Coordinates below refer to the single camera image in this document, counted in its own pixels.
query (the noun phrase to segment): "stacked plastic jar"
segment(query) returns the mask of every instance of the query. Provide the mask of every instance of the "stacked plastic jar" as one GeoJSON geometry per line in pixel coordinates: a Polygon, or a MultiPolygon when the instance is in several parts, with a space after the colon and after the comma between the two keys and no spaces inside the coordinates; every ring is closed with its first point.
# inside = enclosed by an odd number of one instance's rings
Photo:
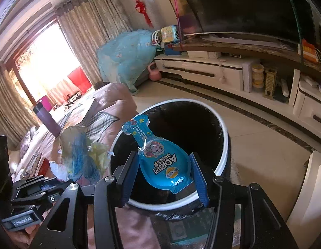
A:
{"type": "Polygon", "coordinates": [[[264,87],[264,66],[254,64],[251,69],[253,71],[253,90],[261,92],[264,87]]]}

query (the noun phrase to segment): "silver screw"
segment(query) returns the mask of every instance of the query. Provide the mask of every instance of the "silver screw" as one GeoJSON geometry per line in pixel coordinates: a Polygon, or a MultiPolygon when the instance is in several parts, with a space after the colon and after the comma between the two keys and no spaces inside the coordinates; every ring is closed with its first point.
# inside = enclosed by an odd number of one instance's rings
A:
{"type": "Polygon", "coordinates": [[[76,189],[78,189],[78,184],[77,183],[72,183],[68,186],[68,189],[71,191],[74,191],[76,189]]]}
{"type": "Polygon", "coordinates": [[[251,187],[251,189],[254,189],[254,190],[258,190],[260,188],[260,186],[258,184],[256,184],[256,183],[252,183],[250,185],[250,187],[251,187]]]}
{"type": "Polygon", "coordinates": [[[107,182],[107,183],[111,183],[114,181],[114,177],[113,176],[107,176],[104,180],[107,182]]]}
{"type": "Polygon", "coordinates": [[[224,178],[223,178],[223,177],[215,177],[214,179],[215,179],[215,181],[217,181],[217,182],[219,182],[219,183],[221,183],[221,182],[224,181],[224,178]]]}

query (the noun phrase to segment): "black tv screen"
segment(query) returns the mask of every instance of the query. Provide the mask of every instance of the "black tv screen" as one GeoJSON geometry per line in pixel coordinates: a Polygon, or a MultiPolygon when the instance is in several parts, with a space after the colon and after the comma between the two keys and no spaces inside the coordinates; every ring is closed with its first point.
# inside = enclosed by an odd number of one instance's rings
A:
{"type": "MultiPolygon", "coordinates": [[[[306,0],[292,0],[302,37],[315,43],[314,21],[306,0]]],[[[178,0],[184,34],[256,33],[299,42],[290,0],[178,0]]]]}

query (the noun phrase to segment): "tile floor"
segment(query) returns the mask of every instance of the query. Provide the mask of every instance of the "tile floor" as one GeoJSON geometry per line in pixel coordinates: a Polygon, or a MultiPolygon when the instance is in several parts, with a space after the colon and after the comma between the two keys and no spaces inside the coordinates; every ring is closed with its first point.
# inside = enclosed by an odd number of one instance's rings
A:
{"type": "MultiPolygon", "coordinates": [[[[193,85],[169,79],[162,81],[188,87],[239,106],[291,132],[321,152],[319,143],[259,109],[193,85]]],[[[134,96],[138,112],[158,102],[175,98],[199,100],[210,105],[222,116],[231,137],[232,162],[236,165],[241,184],[248,185],[252,182],[260,184],[286,220],[299,193],[305,174],[303,165],[310,153],[292,140],[247,116],[173,87],[147,81],[139,87],[139,93],[134,96]]]]}

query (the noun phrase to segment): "spoon-shaped package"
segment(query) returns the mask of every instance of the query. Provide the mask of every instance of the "spoon-shaped package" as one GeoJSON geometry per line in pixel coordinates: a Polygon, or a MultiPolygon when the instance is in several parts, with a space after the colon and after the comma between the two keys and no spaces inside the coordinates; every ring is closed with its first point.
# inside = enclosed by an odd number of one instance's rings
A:
{"type": "Polygon", "coordinates": [[[149,123],[147,115],[138,115],[126,122],[122,130],[127,135],[132,134],[140,147],[139,163],[147,182],[176,194],[192,182],[191,161],[178,145],[155,136],[149,123]]]}

